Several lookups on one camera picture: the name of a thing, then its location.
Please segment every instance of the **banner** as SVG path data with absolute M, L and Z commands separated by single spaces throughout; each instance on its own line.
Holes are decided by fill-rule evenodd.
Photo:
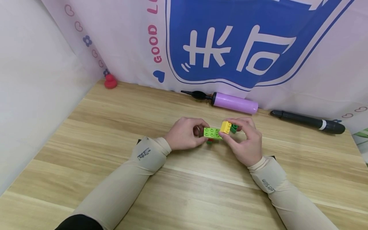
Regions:
M 368 126 L 368 1 L 43 2 L 93 75 Z

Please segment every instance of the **yellow lego brick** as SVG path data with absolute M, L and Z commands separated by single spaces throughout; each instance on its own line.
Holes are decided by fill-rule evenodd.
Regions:
M 222 125 L 221 125 L 221 128 L 220 128 L 220 132 L 229 134 L 230 128 L 231 128 L 231 123 L 228 122 L 228 121 L 223 121 Z

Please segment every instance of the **black nozzle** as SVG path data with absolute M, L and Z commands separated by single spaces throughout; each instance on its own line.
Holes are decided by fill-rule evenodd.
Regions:
M 186 93 L 191 95 L 192 97 L 194 97 L 197 100 L 212 100 L 211 96 L 208 96 L 207 94 L 203 93 L 202 91 L 193 91 L 193 92 L 189 92 L 189 91 L 181 91 L 182 93 Z

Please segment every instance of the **arm sleeve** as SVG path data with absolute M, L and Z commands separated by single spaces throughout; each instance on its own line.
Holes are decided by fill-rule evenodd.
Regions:
M 263 157 L 248 168 L 255 182 L 268 193 L 288 230 L 337 230 L 337 227 L 287 178 L 281 166 L 271 157 Z M 267 178 L 269 183 L 262 183 Z
M 75 209 L 74 215 L 96 220 L 113 230 L 128 212 L 148 177 L 159 170 L 171 152 L 164 138 L 144 137 L 128 161 L 104 179 Z

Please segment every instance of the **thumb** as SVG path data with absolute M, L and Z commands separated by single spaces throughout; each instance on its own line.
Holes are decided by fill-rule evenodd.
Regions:
M 197 146 L 202 145 L 206 141 L 208 141 L 207 137 L 195 138 L 195 143 L 197 144 Z
M 220 137 L 222 137 L 222 139 L 224 139 L 224 141 L 230 146 L 230 148 L 235 147 L 238 143 L 231 138 L 228 134 L 223 133 L 223 132 L 219 132 Z

